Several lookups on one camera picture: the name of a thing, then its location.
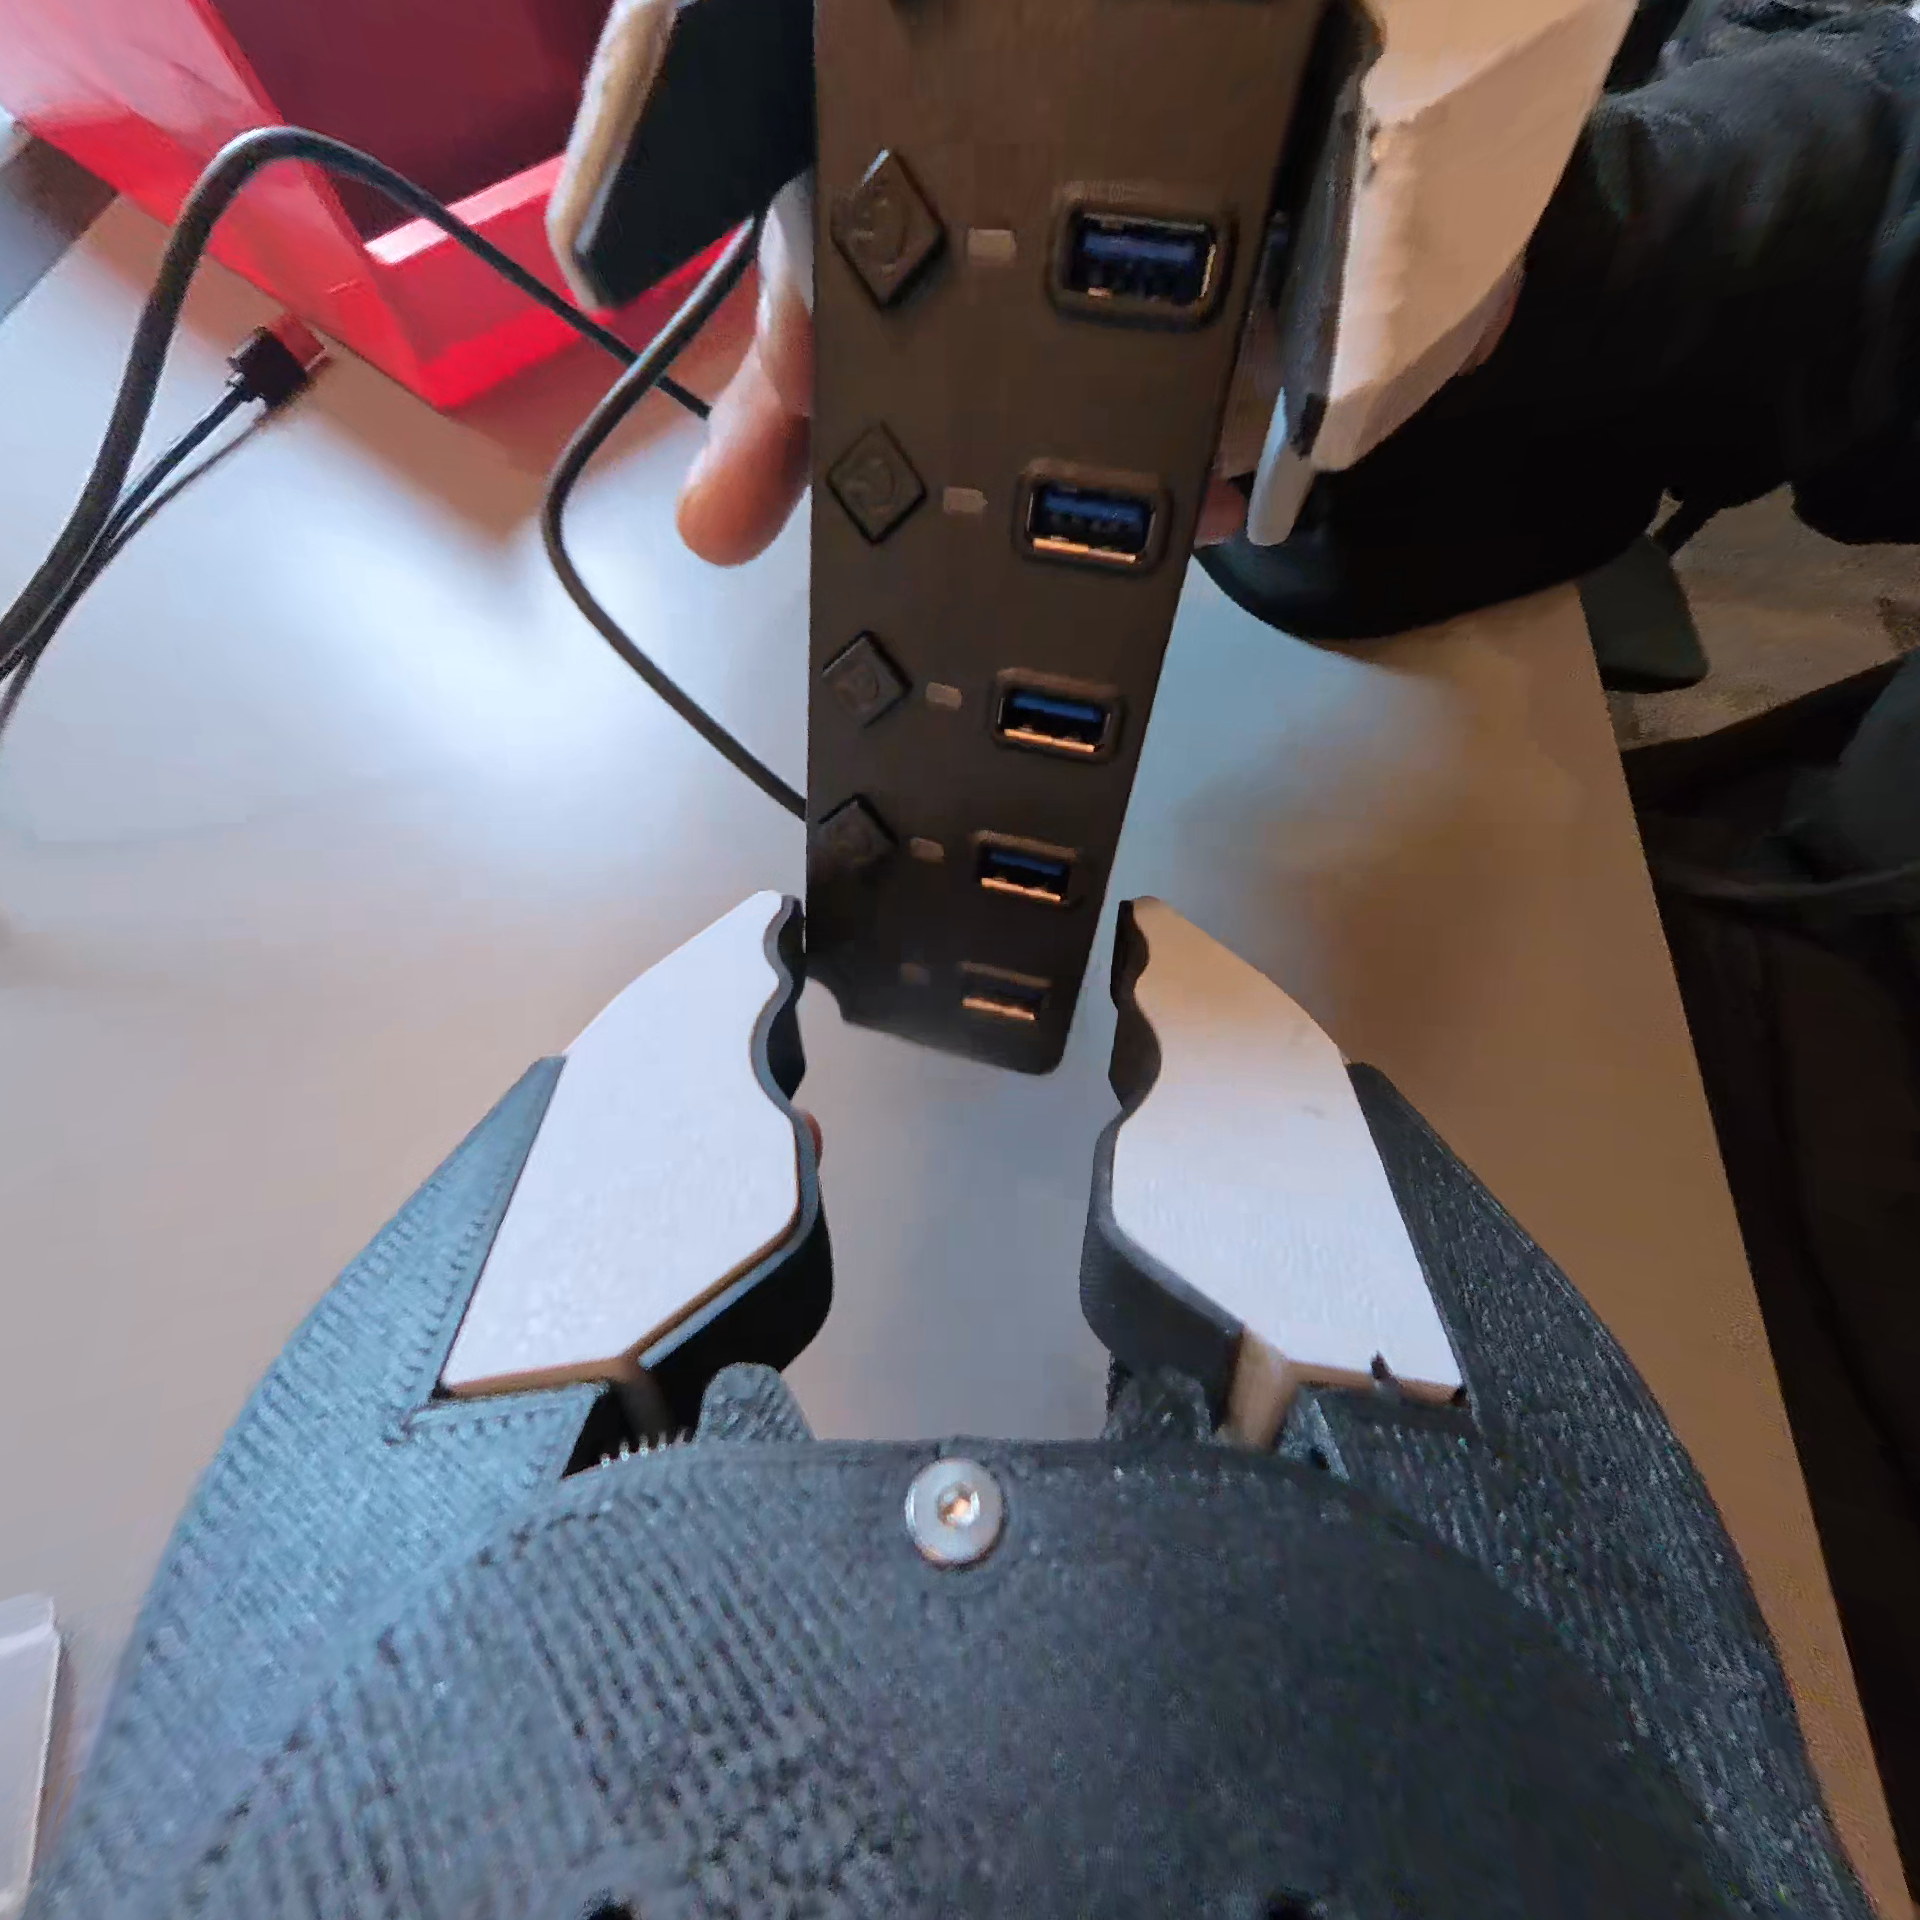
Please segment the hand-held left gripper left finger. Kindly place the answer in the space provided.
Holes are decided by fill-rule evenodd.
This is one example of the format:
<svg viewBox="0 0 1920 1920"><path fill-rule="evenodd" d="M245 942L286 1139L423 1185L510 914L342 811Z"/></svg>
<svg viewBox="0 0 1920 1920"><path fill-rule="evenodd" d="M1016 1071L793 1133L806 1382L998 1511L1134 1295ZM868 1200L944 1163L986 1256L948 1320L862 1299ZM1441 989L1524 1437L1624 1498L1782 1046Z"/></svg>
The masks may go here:
<svg viewBox="0 0 1920 1920"><path fill-rule="evenodd" d="M804 1078L800 903L754 894L634 976L560 1059L439 1389L695 1405L822 1330L831 1248Z"/></svg>

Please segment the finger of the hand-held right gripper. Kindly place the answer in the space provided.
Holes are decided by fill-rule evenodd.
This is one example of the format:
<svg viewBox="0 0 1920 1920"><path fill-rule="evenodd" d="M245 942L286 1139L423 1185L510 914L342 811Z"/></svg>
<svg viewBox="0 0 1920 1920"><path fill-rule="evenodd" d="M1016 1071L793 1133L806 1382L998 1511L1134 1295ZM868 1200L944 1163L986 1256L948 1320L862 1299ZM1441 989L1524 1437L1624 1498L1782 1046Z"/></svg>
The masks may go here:
<svg viewBox="0 0 1920 1920"><path fill-rule="evenodd" d="M1480 355L1634 17L1628 3L1383 3L1333 90L1290 243L1244 533L1290 535Z"/></svg>
<svg viewBox="0 0 1920 1920"><path fill-rule="evenodd" d="M666 3L612 3L591 48L545 199L545 245L575 297L617 297L612 270L591 265L591 234L656 90L666 45Z"/></svg>

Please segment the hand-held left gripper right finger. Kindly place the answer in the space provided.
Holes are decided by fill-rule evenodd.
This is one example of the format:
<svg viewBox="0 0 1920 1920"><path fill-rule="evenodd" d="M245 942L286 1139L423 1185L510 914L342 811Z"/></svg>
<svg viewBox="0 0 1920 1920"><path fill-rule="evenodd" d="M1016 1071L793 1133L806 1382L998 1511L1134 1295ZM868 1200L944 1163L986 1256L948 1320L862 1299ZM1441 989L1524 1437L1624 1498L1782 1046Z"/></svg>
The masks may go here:
<svg viewBox="0 0 1920 1920"><path fill-rule="evenodd" d="M1111 998L1080 1305L1117 1367L1188 1378L1254 1450L1309 1389L1450 1405L1462 1369L1333 1038L1151 896L1117 912Z"/></svg>

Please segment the red plastic bin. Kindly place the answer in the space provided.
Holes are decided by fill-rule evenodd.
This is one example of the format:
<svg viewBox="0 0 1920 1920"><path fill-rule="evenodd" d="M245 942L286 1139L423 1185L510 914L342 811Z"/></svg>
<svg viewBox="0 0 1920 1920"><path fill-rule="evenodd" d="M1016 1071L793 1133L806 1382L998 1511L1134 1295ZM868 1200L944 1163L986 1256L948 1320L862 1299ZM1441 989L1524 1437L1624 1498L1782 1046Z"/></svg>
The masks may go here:
<svg viewBox="0 0 1920 1920"><path fill-rule="evenodd" d="M543 203L608 5L4 3L1 106L152 221L254 129L310 129L414 178L552 291ZM213 255L448 411L578 343L369 189L281 162Z"/></svg>

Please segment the black usb hub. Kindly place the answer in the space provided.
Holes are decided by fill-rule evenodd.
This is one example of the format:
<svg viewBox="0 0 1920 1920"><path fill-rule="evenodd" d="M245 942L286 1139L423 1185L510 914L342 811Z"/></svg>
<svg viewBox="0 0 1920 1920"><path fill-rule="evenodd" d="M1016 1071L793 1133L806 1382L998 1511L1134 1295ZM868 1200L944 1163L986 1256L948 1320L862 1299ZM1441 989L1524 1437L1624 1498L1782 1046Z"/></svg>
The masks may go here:
<svg viewBox="0 0 1920 1920"><path fill-rule="evenodd" d="M806 970L1050 1072L1324 5L815 5Z"/></svg>

